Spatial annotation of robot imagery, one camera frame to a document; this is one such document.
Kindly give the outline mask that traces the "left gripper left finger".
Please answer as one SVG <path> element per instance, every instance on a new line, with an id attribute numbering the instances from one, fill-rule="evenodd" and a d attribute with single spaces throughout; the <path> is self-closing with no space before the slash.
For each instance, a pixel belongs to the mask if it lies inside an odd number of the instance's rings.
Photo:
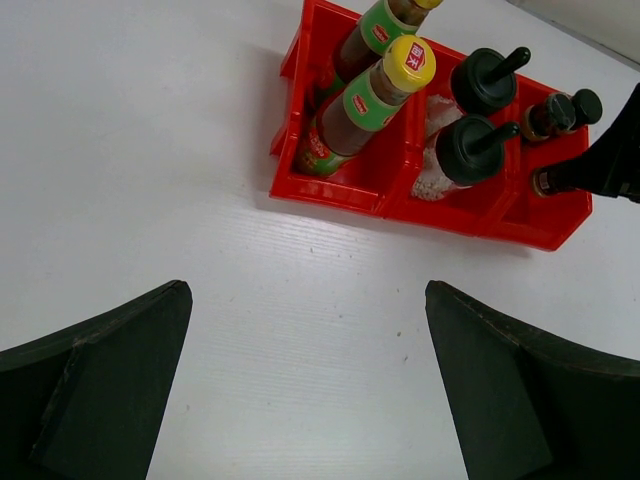
<path id="1" fill-rule="evenodd" d="M 192 305 L 173 280 L 3 351 L 2 478 L 145 478 Z"/>

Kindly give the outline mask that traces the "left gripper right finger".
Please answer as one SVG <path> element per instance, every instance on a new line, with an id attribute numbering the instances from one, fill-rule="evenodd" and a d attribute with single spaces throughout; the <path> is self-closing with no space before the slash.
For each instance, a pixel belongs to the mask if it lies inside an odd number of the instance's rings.
<path id="1" fill-rule="evenodd" d="M 636 479 L 639 363 L 496 311 L 443 281 L 426 316 L 470 479 Z"/>

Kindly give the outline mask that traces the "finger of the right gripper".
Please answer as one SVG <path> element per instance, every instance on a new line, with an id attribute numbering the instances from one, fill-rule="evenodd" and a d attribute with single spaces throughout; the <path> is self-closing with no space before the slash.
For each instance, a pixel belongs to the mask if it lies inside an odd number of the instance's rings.
<path id="1" fill-rule="evenodd" d="M 639 85 L 606 132 L 576 159 L 570 184 L 639 203 Z"/>

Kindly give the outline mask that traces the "black-lid spice jar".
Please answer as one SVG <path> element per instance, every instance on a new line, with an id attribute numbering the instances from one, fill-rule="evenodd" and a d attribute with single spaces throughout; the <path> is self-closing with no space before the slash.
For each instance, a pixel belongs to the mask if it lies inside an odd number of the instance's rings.
<path id="1" fill-rule="evenodd" d="M 603 115 L 600 97 L 590 89 L 580 89 L 572 97 L 571 102 L 575 110 L 575 122 L 572 131 L 584 126 L 598 123 Z"/>
<path id="2" fill-rule="evenodd" d="M 530 186 L 532 191 L 541 198 L 577 190 L 571 169 L 560 165 L 549 165 L 533 170 Z"/>

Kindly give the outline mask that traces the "silver-lid spice jar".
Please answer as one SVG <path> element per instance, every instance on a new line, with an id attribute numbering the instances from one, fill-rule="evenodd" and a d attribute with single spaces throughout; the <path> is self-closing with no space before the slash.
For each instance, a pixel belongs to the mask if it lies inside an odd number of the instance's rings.
<path id="1" fill-rule="evenodd" d="M 569 132 L 576 124 L 572 98 L 565 93 L 549 94 L 523 113 L 521 132 L 528 142 L 542 142 Z"/>

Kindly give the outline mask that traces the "white salt shaker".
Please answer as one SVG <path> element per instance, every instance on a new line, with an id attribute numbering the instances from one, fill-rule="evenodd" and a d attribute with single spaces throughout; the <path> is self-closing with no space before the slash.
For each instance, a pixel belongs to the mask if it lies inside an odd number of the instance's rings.
<path id="1" fill-rule="evenodd" d="M 508 56 L 483 47 L 446 70 L 427 96 L 426 136 L 466 114 L 490 117 L 508 107 L 517 93 L 515 72 L 530 59 L 525 46 Z"/>
<path id="2" fill-rule="evenodd" d="M 423 167 L 411 196 L 439 201 L 496 176 L 504 167 L 507 141 L 520 134 L 518 123 L 497 127 L 487 117 L 467 114 L 430 135 Z"/>

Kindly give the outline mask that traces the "red sauce bottle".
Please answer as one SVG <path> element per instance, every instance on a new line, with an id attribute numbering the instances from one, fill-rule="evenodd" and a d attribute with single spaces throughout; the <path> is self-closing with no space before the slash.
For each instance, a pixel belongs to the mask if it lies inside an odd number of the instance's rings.
<path id="1" fill-rule="evenodd" d="M 442 0 L 379 0 L 333 48 L 307 90 L 306 102 L 317 110 L 329 97 L 375 64 L 402 35 L 415 34 Z"/>
<path id="2" fill-rule="evenodd" d="M 436 59 L 416 35 L 395 39 L 382 58 L 311 116 L 293 160 L 306 175 L 329 177 L 356 157 L 434 78 Z"/>

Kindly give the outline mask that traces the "red three-compartment tray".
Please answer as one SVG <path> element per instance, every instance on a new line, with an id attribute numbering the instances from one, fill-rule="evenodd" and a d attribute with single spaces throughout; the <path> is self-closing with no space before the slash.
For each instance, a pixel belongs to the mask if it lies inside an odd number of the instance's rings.
<path id="1" fill-rule="evenodd" d="M 438 201 L 412 196 L 423 167 L 426 101 L 446 95 L 446 79 L 464 56 L 437 42 L 430 44 L 437 60 L 434 82 L 410 99 L 390 127 L 376 136 L 359 157 L 323 179 L 298 174 L 292 167 L 300 133 L 308 122 L 305 91 L 338 41 L 352 29 L 359 14 L 329 1 L 306 1 L 299 28 L 280 67 L 289 82 L 282 127 L 271 152 L 278 166 L 271 195 L 358 214 L 433 227 L 453 233 L 512 242 L 546 251 L 557 250 L 591 215 L 592 197 L 573 192 L 541 198 L 530 184 L 538 167 L 581 154 L 589 132 L 537 144 L 512 139 L 505 145 L 503 169 L 468 189 Z"/>

